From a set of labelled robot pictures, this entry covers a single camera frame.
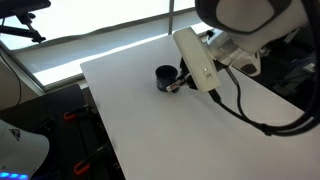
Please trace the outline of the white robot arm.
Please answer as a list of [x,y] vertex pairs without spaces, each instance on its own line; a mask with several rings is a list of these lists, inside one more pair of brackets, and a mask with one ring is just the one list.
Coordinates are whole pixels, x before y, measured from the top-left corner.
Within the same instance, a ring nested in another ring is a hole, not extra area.
[[202,22],[220,31],[207,43],[190,28],[173,34],[200,92],[220,86],[217,64],[254,65],[267,43],[306,23],[319,26],[319,0],[195,0],[195,10]]

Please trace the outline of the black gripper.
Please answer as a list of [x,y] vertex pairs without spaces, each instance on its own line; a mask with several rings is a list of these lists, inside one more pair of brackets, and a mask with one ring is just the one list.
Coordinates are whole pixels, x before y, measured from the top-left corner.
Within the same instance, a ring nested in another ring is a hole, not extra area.
[[177,81],[180,84],[183,84],[184,86],[189,87],[190,89],[198,90],[197,86],[195,85],[195,83],[193,81],[193,78],[190,75],[190,72],[189,72],[189,70],[188,70],[188,68],[186,66],[186,63],[185,63],[183,58],[181,58],[181,60],[180,60],[179,67],[181,69],[181,75],[177,77]]

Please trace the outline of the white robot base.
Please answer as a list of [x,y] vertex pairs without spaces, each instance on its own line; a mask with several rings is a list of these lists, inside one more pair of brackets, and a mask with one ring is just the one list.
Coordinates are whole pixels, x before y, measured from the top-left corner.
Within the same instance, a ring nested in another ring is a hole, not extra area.
[[0,180],[31,180],[49,153],[49,140],[0,120]]

